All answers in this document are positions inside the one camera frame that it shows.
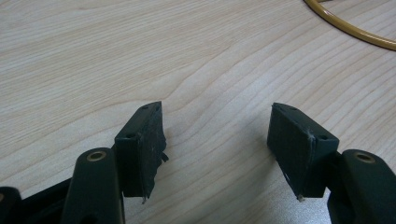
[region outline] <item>screw hole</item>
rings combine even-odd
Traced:
[[[98,218],[95,215],[87,215],[79,222],[79,224],[95,224],[97,222]]]
[[[88,155],[87,161],[99,161],[103,159],[106,156],[106,153],[104,151],[95,151]]]
[[[318,138],[323,139],[323,140],[329,139],[326,135],[319,135]]]
[[[372,156],[364,154],[364,153],[357,152],[357,153],[355,153],[355,157],[358,158],[358,160],[364,161],[367,163],[375,162],[375,159]]]

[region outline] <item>wood grain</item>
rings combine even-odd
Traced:
[[[396,39],[396,2],[323,3]],[[170,161],[128,223],[330,223],[295,200],[265,139],[294,105],[396,171],[396,54],[334,29],[303,1],[0,1],[0,185],[23,197],[110,147],[163,101]]]

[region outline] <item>table surface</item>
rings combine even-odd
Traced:
[[[394,0],[322,5],[396,39]],[[0,21],[0,185],[23,198],[154,101],[170,161],[127,223],[330,223],[329,192],[299,203],[266,146],[273,102],[396,171],[396,53],[304,1],[1,0]]]

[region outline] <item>black mechanical component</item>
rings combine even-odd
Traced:
[[[376,155],[350,149],[300,110],[273,104],[267,144],[298,199],[332,192],[332,223],[396,223],[396,176]]]
[[[17,189],[0,188],[0,224],[124,223],[123,199],[149,197],[163,151],[161,102],[140,107],[112,148],[78,157],[71,179],[21,199]]]

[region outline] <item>gold wire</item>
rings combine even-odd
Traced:
[[[329,10],[324,8],[318,0],[304,0],[306,4],[315,11],[323,20],[327,21],[329,24],[335,26],[336,28],[344,31],[345,33],[355,36],[356,38],[366,41],[370,44],[377,45],[384,49],[396,50],[396,42],[384,37],[370,34],[366,31],[353,26],[346,21],[333,15]]]

